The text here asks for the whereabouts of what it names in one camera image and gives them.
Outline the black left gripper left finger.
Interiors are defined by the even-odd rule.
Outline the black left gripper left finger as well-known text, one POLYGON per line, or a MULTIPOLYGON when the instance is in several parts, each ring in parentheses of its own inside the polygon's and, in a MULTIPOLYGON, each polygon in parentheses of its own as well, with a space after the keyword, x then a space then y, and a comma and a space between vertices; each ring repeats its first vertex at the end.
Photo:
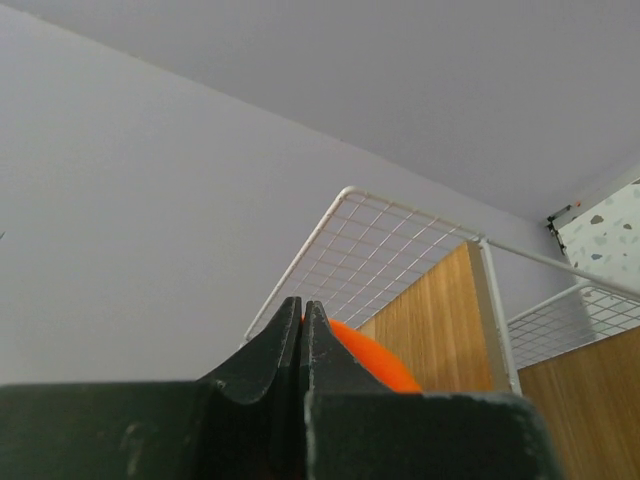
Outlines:
POLYGON ((302 302, 190 381, 7 385, 5 479, 292 479, 302 302))

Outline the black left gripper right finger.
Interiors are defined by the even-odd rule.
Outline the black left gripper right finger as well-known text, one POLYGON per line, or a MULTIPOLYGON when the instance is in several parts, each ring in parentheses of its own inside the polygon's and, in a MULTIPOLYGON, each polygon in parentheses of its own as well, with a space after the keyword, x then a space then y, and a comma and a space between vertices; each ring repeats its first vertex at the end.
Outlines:
POLYGON ((544 422, 523 397, 395 393, 306 305, 300 382, 309 479, 560 479, 544 422))

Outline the black-haired doll orange pants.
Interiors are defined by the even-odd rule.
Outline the black-haired doll orange pants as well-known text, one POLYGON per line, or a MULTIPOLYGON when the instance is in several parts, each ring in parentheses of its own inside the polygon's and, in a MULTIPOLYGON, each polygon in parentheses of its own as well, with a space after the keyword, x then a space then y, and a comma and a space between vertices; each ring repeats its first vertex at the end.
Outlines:
POLYGON ((379 383, 400 394, 421 393, 410 370, 390 350, 345 323, 329 318, 334 337, 379 383))

